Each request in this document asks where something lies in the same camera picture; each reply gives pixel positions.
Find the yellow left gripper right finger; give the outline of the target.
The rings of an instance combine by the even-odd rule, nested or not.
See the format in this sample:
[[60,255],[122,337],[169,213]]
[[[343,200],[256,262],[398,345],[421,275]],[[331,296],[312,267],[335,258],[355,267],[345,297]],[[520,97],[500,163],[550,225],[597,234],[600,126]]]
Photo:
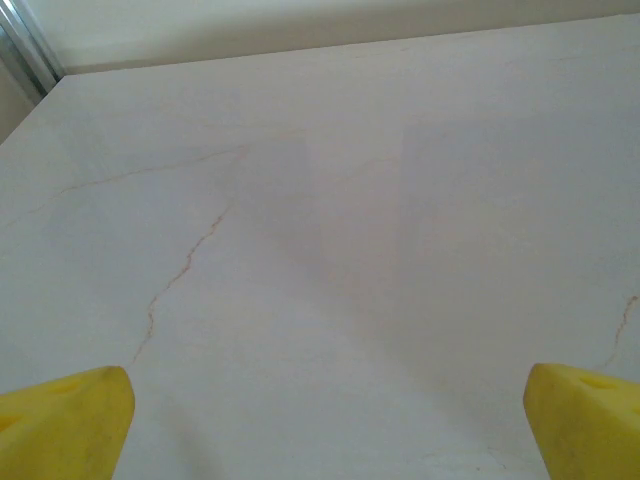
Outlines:
[[552,479],[639,477],[639,385],[561,364],[529,372],[523,405]]

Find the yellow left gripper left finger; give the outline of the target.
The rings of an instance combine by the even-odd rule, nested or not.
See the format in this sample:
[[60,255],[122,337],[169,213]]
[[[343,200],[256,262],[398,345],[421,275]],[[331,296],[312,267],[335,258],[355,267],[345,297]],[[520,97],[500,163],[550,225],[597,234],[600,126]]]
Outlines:
[[1,395],[3,479],[110,479],[135,411],[126,370],[105,366]]

